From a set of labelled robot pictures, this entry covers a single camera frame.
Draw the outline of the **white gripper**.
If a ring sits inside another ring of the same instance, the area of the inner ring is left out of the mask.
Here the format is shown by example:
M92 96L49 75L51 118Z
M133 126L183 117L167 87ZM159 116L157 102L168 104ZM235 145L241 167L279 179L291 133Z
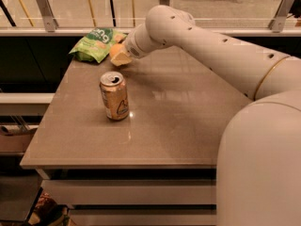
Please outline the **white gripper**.
M134 28L127 36L124 45L132 57L145 57L155 50L166 48L164 23L143 23ZM125 52L117 52L111 56L115 66L129 64L132 58Z

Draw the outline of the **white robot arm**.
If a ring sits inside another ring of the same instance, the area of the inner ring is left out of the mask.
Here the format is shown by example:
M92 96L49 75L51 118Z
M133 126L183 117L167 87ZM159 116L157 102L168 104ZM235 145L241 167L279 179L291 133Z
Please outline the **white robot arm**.
M168 6L113 46L126 64L177 46L242 92L250 104L229 122L216 166L217 226L301 226L301 61L200 28Z

